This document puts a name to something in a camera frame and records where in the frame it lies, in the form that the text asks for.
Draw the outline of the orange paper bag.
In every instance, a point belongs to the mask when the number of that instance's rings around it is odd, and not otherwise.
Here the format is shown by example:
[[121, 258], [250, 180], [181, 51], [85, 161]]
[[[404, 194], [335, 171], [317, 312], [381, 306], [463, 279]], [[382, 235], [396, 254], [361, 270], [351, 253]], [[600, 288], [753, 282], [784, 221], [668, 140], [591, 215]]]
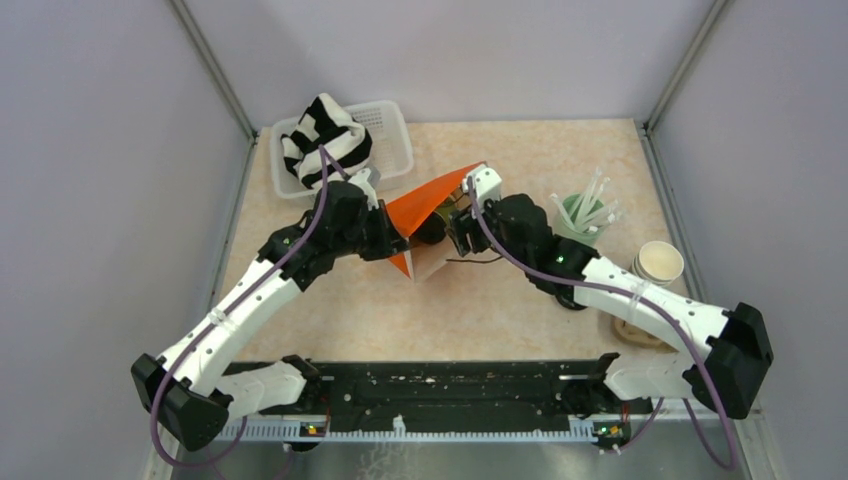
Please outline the orange paper bag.
[[[410, 244], [410, 249], [390, 258], [401, 273], [415, 283], [422, 283], [437, 270], [461, 260], [450, 237], [450, 214], [471, 206], [471, 200], [460, 187], [461, 180], [478, 162], [446, 173], [387, 205], [390, 219]], [[448, 222], [448, 236], [436, 245], [425, 245], [411, 238], [417, 227], [433, 212]]]

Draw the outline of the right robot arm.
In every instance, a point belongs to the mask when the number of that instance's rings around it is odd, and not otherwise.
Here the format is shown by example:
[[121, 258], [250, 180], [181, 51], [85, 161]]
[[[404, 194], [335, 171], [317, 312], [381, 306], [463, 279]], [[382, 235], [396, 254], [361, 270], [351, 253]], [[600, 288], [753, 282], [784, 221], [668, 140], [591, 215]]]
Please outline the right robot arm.
[[774, 361], [759, 309], [701, 303], [643, 280], [595, 248], [555, 234], [525, 194], [461, 207], [450, 213], [449, 230], [460, 255], [491, 249], [563, 306], [599, 310], [673, 348], [648, 360], [604, 355], [601, 375], [586, 385], [594, 409], [666, 397], [694, 399], [734, 420], [748, 417]]

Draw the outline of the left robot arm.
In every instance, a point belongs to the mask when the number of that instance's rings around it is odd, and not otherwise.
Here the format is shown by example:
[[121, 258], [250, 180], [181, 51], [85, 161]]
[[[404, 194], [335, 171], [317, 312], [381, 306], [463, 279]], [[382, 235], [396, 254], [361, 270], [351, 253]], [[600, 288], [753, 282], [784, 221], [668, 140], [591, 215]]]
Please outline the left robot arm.
[[298, 223], [268, 238], [237, 285], [190, 332], [161, 354], [143, 354], [133, 363], [131, 376], [152, 430], [165, 429], [186, 450], [197, 451], [231, 419], [278, 406], [314, 410], [320, 374], [307, 361], [289, 355], [232, 373], [234, 357], [337, 259], [388, 259], [407, 246], [369, 183], [330, 182]]

